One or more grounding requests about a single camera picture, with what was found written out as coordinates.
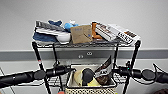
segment cardboard box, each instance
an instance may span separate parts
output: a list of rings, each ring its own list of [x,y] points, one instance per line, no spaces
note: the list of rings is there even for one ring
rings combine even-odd
[[[71,35],[73,44],[91,42],[92,28],[91,25],[82,25],[77,27],[71,27]]]
[[[129,45],[135,45],[137,40],[140,40],[140,36],[116,24],[108,24],[107,29],[113,32],[116,36],[120,37]]]

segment white bowl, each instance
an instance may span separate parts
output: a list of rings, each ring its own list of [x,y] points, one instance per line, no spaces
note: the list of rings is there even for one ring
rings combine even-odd
[[[67,44],[71,39],[71,33],[59,34],[56,38],[61,44]]]

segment white box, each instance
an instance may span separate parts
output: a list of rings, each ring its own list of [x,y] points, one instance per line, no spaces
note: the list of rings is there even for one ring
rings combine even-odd
[[[113,32],[106,29],[106,25],[97,23],[95,31],[108,41],[112,41],[116,38]]]
[[[129,45],[134,45],[137,40],[140,40],[140,36],[116,24],[108,24],[107,29]]]

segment box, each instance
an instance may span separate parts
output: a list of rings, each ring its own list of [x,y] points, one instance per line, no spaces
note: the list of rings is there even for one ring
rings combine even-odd
[[[106,29],[106,25],[101,23],[97,23],[95,31],[108,41],[112,41],[116,38],[116,35]]]
[[[113,32],[116,36],[120,37],[124,42],[129,45],[134,45],[137,40],[140,39],[140,36],[116,24],[108,24],[107,29]]]
[[[95,71],[100,65],[71,65],[72,68],[76,70],[83,70],[84,68],[90,68]],[[79,87],[73,78],[73,73],[70,72],[67,78],[67,86],[65,88],[66,94],[116,94],[115,87],[116,83],[113,79],[110,81],[110,85],[106,86],[82,86]]]
[[[91,25],[82,25],[71,27],[71,35],[73,44],[91,42],[92,39],[92,28]]]

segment upper shelf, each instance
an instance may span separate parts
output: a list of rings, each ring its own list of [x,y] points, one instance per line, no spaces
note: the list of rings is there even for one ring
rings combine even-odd
[[[92,42],[88,43],[78,43],[73,44],[72,42],[68,44],[60,44],[59,42],[39,42],[35,41],[37,43],[38,48],[80,48],[80,47],[131,47],[130,45],[124,43],[120,39],[115,39],[111,42],[109,41],[100,41],[100,40],[94,40]]]

